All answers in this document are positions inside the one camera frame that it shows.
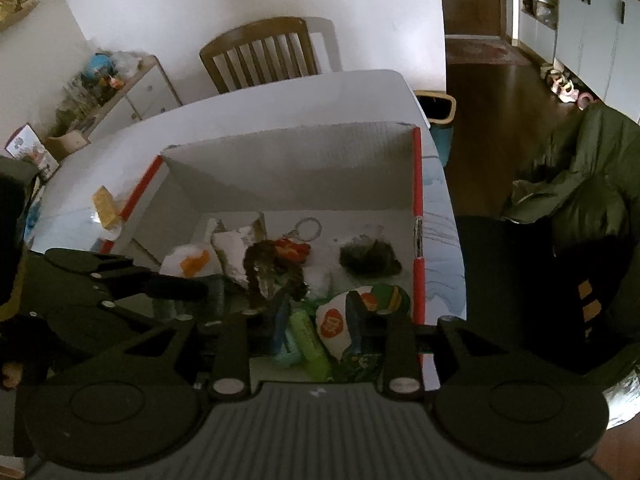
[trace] red logo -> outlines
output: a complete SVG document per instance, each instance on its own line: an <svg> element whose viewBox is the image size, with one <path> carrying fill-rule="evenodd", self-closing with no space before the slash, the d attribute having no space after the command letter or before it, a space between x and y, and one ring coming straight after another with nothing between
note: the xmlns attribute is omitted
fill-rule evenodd
<svg viewBox="0 0 640 480"><path fill-rule="evenodd" d="M324 321L320 326L320 332L325 339L331 339L340 335L344 330L344 320L340 312L331 308L324 314Z"/></svg>

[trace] silver bolt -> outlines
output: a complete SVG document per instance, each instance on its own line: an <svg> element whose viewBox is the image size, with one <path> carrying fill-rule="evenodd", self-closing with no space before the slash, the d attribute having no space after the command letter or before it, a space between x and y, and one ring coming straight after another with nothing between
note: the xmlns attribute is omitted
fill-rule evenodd
<svg viewBox="0 0 640 480"><path fill-rule="evenodd" d="M389 381L389 389L396 394L410 395L420 389L420 383L411 377L396 377Z"/></svg>
<svg viewBox="0 0 640 480"><path fill-rule="evenodd" d="M226 377L213 383L213 389L221 395L236 395L244 390L244 382L233 377Z"/></svg>

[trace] blue trash can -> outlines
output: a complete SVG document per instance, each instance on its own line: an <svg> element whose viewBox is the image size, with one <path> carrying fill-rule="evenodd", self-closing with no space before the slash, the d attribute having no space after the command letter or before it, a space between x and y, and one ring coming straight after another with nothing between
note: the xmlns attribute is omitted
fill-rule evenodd
<svg viewBox="0 0 640 480"><path fill-rule="evenodd" d="M456 100L444 92L416 90L415 96L420 107L431 123L431 137L438 150L442 166L446 166L453 141L453 118L456 114Z"/></svg>

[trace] doormat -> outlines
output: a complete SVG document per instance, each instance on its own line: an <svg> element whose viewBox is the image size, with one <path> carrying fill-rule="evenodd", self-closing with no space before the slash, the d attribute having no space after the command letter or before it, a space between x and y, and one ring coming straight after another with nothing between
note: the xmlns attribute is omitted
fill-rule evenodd
<svg viewBox="0 0 640 480"><path fill-rule="evenodd" d="M447 64L528 65L520 51L503 40L446 38Z"/></svg>

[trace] white tabletop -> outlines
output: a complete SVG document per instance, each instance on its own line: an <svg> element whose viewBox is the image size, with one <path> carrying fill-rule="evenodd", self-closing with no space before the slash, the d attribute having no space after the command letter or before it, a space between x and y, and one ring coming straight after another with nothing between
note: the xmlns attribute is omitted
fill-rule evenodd
<svg viewBox="0 0 640 480"><path fill-rule="evenodd" d="M404 78L391 70L337 72L222 94L125 128L67 157L47 184L34 246L90 250L92 194L126 195L171 144L311 124L399 121L422 129L427 323L465 316L462 253L442 165Z"/></svg>

